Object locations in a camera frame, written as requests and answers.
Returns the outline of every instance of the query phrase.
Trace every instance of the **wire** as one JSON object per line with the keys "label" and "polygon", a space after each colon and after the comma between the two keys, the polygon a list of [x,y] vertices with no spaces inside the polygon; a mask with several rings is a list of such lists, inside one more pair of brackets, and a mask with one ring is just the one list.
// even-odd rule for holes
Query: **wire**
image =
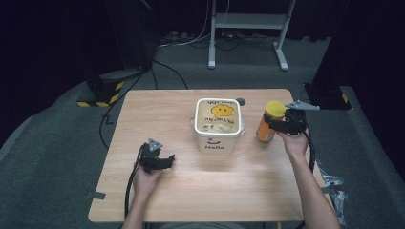
{"label": "wire", "polygon": [[137,170],[139,168],[140,154],[143,151],[143,149],[147,146],[148,146],[147,143],[144,143],[143,145],[140,146],[138,155],[137,155],[137,160],[134,163],[134,169],[132,170],[132,173],[128,179],[128,184],[127,184],[127,188],[126,188],[126,192],[125,192],[125,202],[124,202],[124,214],[125,214],[124,216],[125,217],[127,217],[128,211],[129,211],[129,193],[131,191],[131,185],[132,185],[132,182],[134,181],[135,173],[137,172]]}
{"label": "wire", "polygon": [[206,22],[208,21],[208,12],[209,12],[209,10],[208,10],[209,7],[208,7],[208,6],[209,6],[209,3],[208,3],[208,0],[206,0],[205,21],[204,21],[204,23],[203,23],[202,31],[200,32],[200,35],[199,35],[196,39],[191,40],[191,41],[188,41],[188,42],[180,43],[180,44],[166,44],[166,45],[160,45],[160,46],[157,46],[157,48],[168,47],[168,46],[188,45],[188,44],[194,43],[194,42],[196,42],[196,41],[199,41],[200,37],[202,37],[203,32],[205,31]]}
{"label": "wire", "polygon": [[226,12],[225,12],[223,24],[225,24],[225,22],[226,22],[226,17],[227,17],[228,12],[229,12],[229,6],[230,6],[230,1],[228,0],[228,4],[227,4],[227,7],[226,7]]}
{"label": "wire", "polygon": [[302,221],[300,225],[298,225],[295,229],[302,229],[305,227],[305,222]]}
{"label": "wire", "polygon": [[158,89],[158,80],[156,80],[155,72],[153,71],[152,68],[151,68],[151,72],[152,72],[152,75],[153,75],[153,79],[155,81],[155,89],[157,90]]}
{"label": "wire", "polygon": [[310,100],[309,100],[308,95],[307,95],[306,98],[303,97],[303,95],[304,95],[305,92],[306,92],[305,89],[303,89],[303,90],[300,92],[300,100],[303,101],[303,102],[309,102],[309,103],[310,103]]}
{"label": "wire", "polygon": [[101,122],[98,127],[98,134],[100,136],[102,144],[107,150],[109,149],[109,147],[107,146],[107,143],[105,143],[104,137],[102,136],[102,124],[104,123],[104,119],[108,117],[108,113],[110,113],[111,110],[118,104],[118,102],[138,83],[138,81],[142,78],[143,75],[144,73],[141,73],[139,76],[137,76],[138,79],[134,82],[134,84],[132,84],[131,87],[119,99],[117,99],[117,101],[113,105],[110,106],[107,113],[103,115],[101,118]]}
{"label": "wire", "polygon": [[204,43],[206,43],[207,45],[205,45],[205,46],[203,46],[203,47],[197,47],[197,46],[194,46],[194,45],[192,45],[192,44],[189,44],[189,46],[193,47],[194,49],[203,50],[203,49],[206,49],[206,48],[209,47],[209,42],[204,42]]}
{"label": "wire", "polygon": [[168,68],[169,70],[171,70],[171,71],[173,71],[173,72],[175,72],[175,73],[179,76],[179,78],[181,79],[182,83],[184,84],[185,89],[188,89],[188,86],[187,86],[187,84],[185,83],[184,79],[182,78],[182,76],[181,76],[176,70],[172,69],[171,67],[169,67],[169,66],[167,66],[167,65],[165,65],[165,64],[162,64],[162,63],[156,61],[155,59],[153,59],[152,61],[155,62],[155,63],[157,63],[157,64],[162,65],[163,67]]}
{"label": "wire", "polygon": [[233,48],[231,48],[231,49],[224,49],[224,48],[221,48],[220,46],[218,46],[217,44],[215,44],[215,47],[218,48],[219,50],[222,50],[222,51],[232,51],[232,50],[235,50],[236,48],[239,47],[239,45],[241,45],[241,39],[239,39],[239,37],[238,37],[237,34],[235,34],[235,36],[237,37],[237,40],[238,40],[238,43],[236,44],[235,47],[233,47]]}
{"label": "wire", "polygon": [[307,141],[308,141],[308,145],[309,145],[309,169],[313,173],[313,169],[315,167],[315,160],[316,160],[315,146],[313,145],[312,140],[309,137],[310,136],[310,129],[309,129],[308,124],[307,124],[307,129],[308,129],[309,135],[305,131],[303,132],[303,134],[307,138]]}
{"label": "wire", "polygon": [[[270,38],[268,36],[247,36],[247,37],[243,37],[240,38],[243,44],[267,44],[267,43],[273,43],[273,41],[276,39],[277,37],[273,37]],[[261,41],[247,41],[247,39],[262,39]]]}
{"label": "wire", "polygon": [[[209,35],[211,35],[211,33],[205,35],[204,37],[200,37],[200,38],[196,39],[193,43],[197,43],[197,42],[199,42],[199,41],[202,41],[202,40],[204,40],[205,38],[207,38]],[[193,39],[194,39],[193,37],[190,37],[190,38],[187,38],[186,40],[187,40],[187,41],[190,41],[190,40],[193,40]],[[170,37],[168,37],[168,35],[167,35],[167,36],[164,37],[163,41],[181,41],[181,39],[172,40],[172,39],[171,39]],[[175,45],[177,45],[177,44],[172,43],[172,44],[161,45],[160,47],[164,47],[164,46],[175,46]]]}
{"label": "wire", "polygon": [[[114,26],[116,23],[113,23],[113,18],[114,18],[114,17],[111,16],[110,7],[108,6],[106,0],[104,0],[104,5],[105,5],[105,7],[106,7],[106,9],[107,9],[108,18],[110,19],[110,25],[113,27],[114,39],[116,40],[116,44],[119,44],[119,40],[118,40],[117,33],[116,33],[117,28],[115,28],[115,26]],[[121,63],[125,63],[124,57],[123,57],[123,55],[122,55],[121,46],[118,45],[117,48],[118,48],[118,52],[119,52],[119,57],[121,58]]]}

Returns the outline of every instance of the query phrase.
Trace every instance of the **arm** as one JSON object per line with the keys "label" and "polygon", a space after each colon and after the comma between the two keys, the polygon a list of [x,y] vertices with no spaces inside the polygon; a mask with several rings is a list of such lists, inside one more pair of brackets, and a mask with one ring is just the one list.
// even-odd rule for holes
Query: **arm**
{"label": "arm", "polygon": [[139,166],[135,173],[133,185],[135,190],[134,199],[128,212],[122,229],[141,229],[145,207],[150,195],[155,189],[162,170],[154,171],[152,175],[145,173],[142,166]]}
{"label": "arm", "polygon": [[311,173],[305,153],[308,142],[303,134],[277,133],[283,140],[300,193],[304,220],[308,228],[341,228],[325,195]]}

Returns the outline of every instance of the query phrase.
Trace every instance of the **jar lid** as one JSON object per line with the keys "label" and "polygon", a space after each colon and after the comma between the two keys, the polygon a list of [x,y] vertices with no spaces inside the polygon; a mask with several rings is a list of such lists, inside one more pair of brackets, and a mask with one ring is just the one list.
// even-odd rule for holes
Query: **jar lid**
{"label": "jar lid", "polygon": [[272,118],[282,119],[286,112],[286,105],[279,101],[270,101],[266,105],[266,112]]}

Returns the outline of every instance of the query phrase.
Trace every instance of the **yellow and black warning tape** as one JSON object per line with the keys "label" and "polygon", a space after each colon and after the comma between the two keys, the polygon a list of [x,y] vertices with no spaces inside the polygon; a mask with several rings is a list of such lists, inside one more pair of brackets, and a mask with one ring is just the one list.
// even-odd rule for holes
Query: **yellow and black warning tape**
{"label": "yellow and black warning tape", "polygon": [[116,103],[119,99],[119,93],[122,89],[124,82],[112,82],[104,85],[104,95],[96,96],[82,96],[77,100],[79,107],[109,107]]}

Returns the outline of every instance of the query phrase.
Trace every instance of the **orange jar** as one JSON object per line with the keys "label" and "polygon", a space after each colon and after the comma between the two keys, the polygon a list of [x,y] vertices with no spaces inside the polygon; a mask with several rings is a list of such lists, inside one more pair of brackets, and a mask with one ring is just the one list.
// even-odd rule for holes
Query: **orange jar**
{"label": "orange jar", "polygon": [[[272,119],[283,120],[286,112],[286,106],[278,101],[270,101],[266,104],[265,114]],[[262,116],[259,127],[256,131],[256,136],[263,142],[270,142],[276,132],[268,126],[265,118]]]}

